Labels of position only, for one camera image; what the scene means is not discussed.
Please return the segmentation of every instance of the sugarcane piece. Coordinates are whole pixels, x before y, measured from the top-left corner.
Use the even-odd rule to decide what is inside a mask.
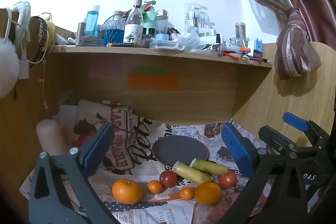
[[[211,176],[204,174],[194,168],[191,168],[190,166],[183,164],[179,161],[174,164],[172,171],[178,174],[180,177],[183,177],[192,182],[196,182],[198,184],[201,184],[203,182],[209,182],[212,179]]]
[[[195,168],[202,172],[207,172],[214,175],[223,175],[227,173],[228,168],[224,165],[215,164],[213,162],[193,159],[190,164],[190,167]]]

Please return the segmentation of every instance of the oval dark plate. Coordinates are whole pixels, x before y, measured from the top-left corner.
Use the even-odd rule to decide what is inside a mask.
[[[152,146],[154,157],[162,164],[173,167],[180,161],[190,165],[197,158],[206,160],[208,149],[200,141],[187,136],[172,135],[158,139]]]

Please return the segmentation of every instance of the red fruit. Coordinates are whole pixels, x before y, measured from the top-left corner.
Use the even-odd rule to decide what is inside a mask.
[[[237,176],[235,173],[227,172],[220,176],[219,184],[223,188],[234,187],[237,183]]]
[[[165,188],[174,187],[177,182],[177,175],[170,170],[163,171],[160,175],[160,182]]]

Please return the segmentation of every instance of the orange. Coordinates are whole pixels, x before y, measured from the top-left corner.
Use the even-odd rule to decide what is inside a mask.
[[[222,196],[221,188],[213,182],[204,182],[197,186],[195,199],[203,205],[211,205],[219,201]]]
[[[153,194],[161,193],[163,189],[162,183],[158,180],[150,181],[149,183],[147,183],[147,187]]]
[[[113,197],[124,204],[135,204],[141,200],[141,186],[130,179],[117,180],[112,186]]]
[[[183,200],[190,200],[194,198],[194,189],[189,188],[189,187],[184,187],[183,189],[180,190],[179,196]]]

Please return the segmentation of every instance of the bolt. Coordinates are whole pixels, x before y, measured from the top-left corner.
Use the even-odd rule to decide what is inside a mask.
[[[264,148],[259,148],[259,149],[258,149],[258,153],[259,153],[260,155],[265,155],[265,154],[267,153],[267,151],[266,151],[266,149],[264,149]]]
[[[78,152],[78,148],[77,148],[77,147],[73,147],[73,148],[70,149],[70,154],[71,154],[71,155],[74,155],[74,154],[76,154],[77,152]]]
[[[289,156],[292,158],[292,159],[295,159],[297,156],[294,152],[290,152],[289,153]]]
[[[46,155],[47,155],[47,152],[43,151],[40,153],[40,158],[43,159]]]

